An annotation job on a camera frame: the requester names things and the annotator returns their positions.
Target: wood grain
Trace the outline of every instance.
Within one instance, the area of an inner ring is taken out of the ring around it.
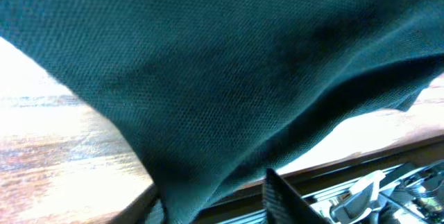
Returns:
[[[152,184],[148,173],[106,118],[4,40],[0,51],[0,223],[106,223]],[[348,119],[280,172],[441,135],[442,116],[444,76],[409,112]]]

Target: dark green cloth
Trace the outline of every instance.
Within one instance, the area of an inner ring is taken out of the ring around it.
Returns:
[[[444,72],[444,0],[0,0],[0,36],[120,129],[172,223]]]

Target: textured polyester fabric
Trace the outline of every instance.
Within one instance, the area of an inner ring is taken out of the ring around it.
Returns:
[[[444,0],[0,0],[0,35],[120,129],[171,223],[444,72]]]

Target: teal fabric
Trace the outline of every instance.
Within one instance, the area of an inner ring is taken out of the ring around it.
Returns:
[[[444,72],[444,0],[0,0],[0,36],[120,129],[170,223]]]

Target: wooden surface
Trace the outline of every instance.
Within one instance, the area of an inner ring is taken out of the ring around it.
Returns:
[[[148,173],[107,119],[1,39],[0,52],[0,223],[105,223]],[[409,112],[348,119],[280,173],[444,134],[442,116],[444,76]]]

